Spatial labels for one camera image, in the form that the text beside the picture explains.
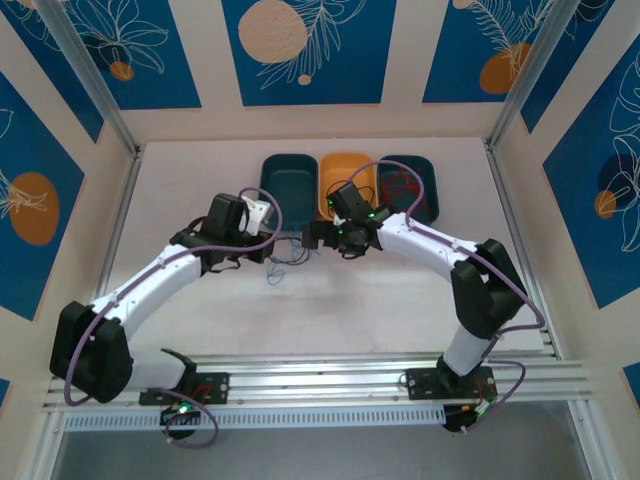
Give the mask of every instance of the ventilation grille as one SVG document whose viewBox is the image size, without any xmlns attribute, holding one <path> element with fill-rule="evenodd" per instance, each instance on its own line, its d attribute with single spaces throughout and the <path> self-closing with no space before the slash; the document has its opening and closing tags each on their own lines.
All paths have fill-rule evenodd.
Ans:
<svg viewBox="0 0 640 480">
<path fill-rule="evenodd" d="M 437 425 L 445 423 L 442 406 L 398 407 L 220 409 L 213 410 L 221 429 L 364 427 L 384 425 Z M 70 413 L 67 432 L 108 432 L 157 430 L 159 411 L 113 413 Z M 187 424 L 172 429 L 210 429 L 202 416 L 200 425 Z"/>
</svg>

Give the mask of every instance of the white wall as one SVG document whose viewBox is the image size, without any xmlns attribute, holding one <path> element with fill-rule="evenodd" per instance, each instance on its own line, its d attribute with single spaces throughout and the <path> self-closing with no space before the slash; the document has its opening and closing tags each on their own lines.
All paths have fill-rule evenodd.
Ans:
<svg viewBox="0 0 640 480">
<path fill-rule="evenodd" d="M 486 136 L 502 107 L 422 105 L 449 0 L 398 0 L 380 105 L 244 108 L 221 2 L 170 2 L 202 109 L 127 111 L 136 138 Z"/>
<path fill-rule="evenodd" d="M 39 433 L 60 310 L 92 294 L 129 160 L 108 129 L 93 143 L 2 15 L 0 44 L 0 70 L 85 173 L 35 320 L 0 307 L 0 377 L 12 385 L 0 412 L 0 477 L 9 479 Z"/>
<path fill-rule="evenodd" d="M 640 477 L 640 414 L 622 367 L 640 361 L 640 291 L 597 310 L 542 164 L 639 33 L 638 1 L 616 0 L 533 134 L 518 122 L 498 152 L 555 324 L 589 369 L 632 478 Z"/>
</svg>

